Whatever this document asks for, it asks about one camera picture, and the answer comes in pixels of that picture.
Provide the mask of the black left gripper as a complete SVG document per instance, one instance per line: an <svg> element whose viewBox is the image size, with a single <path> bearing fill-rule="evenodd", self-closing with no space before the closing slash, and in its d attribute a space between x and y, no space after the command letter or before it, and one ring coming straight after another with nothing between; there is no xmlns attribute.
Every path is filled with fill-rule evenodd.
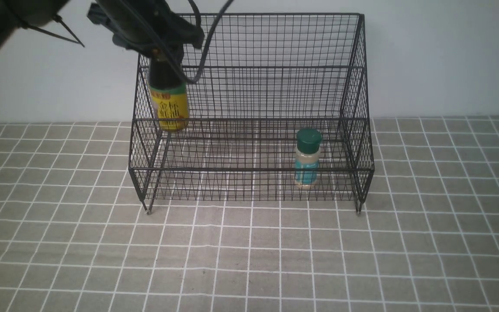
<svg viewBox="0 0 499 312"><path fill-rule="evenodd" d="M158 50L182 52L186 44L202 49L201 14L194 1L189 4L195 24L173 12L166 0L97 0L87 18L109 30L117 47L151 58Z"/></svg>

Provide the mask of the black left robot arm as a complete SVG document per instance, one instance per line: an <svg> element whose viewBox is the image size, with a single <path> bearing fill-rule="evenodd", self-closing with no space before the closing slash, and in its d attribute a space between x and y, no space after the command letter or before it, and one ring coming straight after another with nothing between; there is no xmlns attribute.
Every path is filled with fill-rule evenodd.
<svg viewBox="0 0 499 312"><path fill-rule="evenodd" d="M64 26L59 11L65 0L0 0L0 48L17 29L35 30L63 41L82 44L44 29L49 22ZM165 0L95 0L89 6L88 19L113 34L118 47L151 58L163 53L171 61L186 44L200 49L204 45L200 12L190 1L195 24L174 13Z"/></svg>

